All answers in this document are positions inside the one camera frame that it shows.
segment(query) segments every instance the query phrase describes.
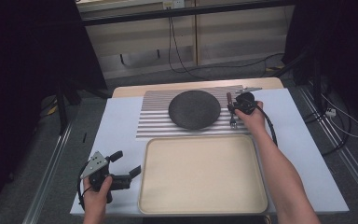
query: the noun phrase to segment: beige tray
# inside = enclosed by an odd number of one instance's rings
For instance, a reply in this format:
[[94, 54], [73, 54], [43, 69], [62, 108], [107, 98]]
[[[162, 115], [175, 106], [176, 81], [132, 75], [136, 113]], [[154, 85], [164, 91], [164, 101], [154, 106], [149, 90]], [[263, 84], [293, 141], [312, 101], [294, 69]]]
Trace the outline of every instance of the beige tray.
[[267, 204], [249, 136], [156, 138], [147, 144], [139, 199], [144, 214], [255, 214]]

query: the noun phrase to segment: left hand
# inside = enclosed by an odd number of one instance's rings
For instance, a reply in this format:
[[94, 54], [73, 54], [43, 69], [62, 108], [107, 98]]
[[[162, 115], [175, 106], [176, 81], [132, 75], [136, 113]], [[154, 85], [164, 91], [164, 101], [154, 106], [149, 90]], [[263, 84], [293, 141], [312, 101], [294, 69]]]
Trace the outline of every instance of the left hand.
[[[112, 176], [108, 176], [101, 186], [99, 192], [93, 191], [92, 189], [87, 190], [84, 193], [84, 204], [85, 204], [85, 215], [84, 223], [96, 224], [102, 223], [105, 217], [106, 208], [106, 194], [110, 190], [112, 185]], [[83, 180], [84, 189], [91, 187], [89, 178]]]

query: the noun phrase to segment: striped mat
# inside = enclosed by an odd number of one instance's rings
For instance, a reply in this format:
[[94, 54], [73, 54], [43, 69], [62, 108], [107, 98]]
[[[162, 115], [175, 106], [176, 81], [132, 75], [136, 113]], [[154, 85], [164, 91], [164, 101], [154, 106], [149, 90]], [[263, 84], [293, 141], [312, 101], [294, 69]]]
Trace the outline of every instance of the striped mat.
[[171, 91], [147, 91], [142, 103], [141, 115], [136, 133], [137, 140], [150, 140], [157, 137], [194, 136], [194, 135], [220, 135], [220, 134], [250, 134], [243, 122], [236, 116], [237, 129], [231, 129], [229, 120], [231, 118], [227, 109], [227, 92], [236, 96], [235, 91], [241, 90], [242, 86], [216, 87], [197, 89], [207, 91], [219, 101], [221, 113], [218, 120], [211, 126], [201, 130], [187, 130], [174, 124], [168, 114], [171, 100], [178, 94], [190, 90]]

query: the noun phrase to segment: black disc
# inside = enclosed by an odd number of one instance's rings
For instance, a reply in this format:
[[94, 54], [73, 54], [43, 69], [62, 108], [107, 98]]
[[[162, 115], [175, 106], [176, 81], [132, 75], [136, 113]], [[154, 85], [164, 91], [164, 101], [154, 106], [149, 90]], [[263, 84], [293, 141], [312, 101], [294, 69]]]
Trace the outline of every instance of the black disc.
[[185, 91], [175, 96], [168, 109], [170, 118], [179, 127], [203, 129], [220, 116], [220, 104], [206, 91]]

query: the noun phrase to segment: human hand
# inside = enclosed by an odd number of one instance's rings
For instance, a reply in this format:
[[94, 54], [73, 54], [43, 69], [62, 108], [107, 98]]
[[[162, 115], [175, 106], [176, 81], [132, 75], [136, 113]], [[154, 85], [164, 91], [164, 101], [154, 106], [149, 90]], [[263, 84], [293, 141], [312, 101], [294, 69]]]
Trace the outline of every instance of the human hand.
[[[89, 189], [84, 193], [84, 224], [99, 224], [103, 222], [106, 208], [106, 194], [110, 190], [112, 181], [112, 176], [108, 176], [103, 181], [99, 192]], [[83, 187], [84, 189], [91, 187], [88, 177], [83, 179]]]
[[[258, 101], [257, 105], [261, 109], [263, 109], [263, 102]], [[249, 129], [249, 131], [252, 134], [256, 134], [260, 131], [266, 130], [266, 125], [265, 125], [266, 122], [265, 122], [264, 115], [257, 108], [254, 110], [254, 112], [251, 115], [246, 115], [246, 114], [242, 113], [239, 109], [235, 110], [235, 114], [238, 116], [238, 118], [243, 120], [246, 127]]]

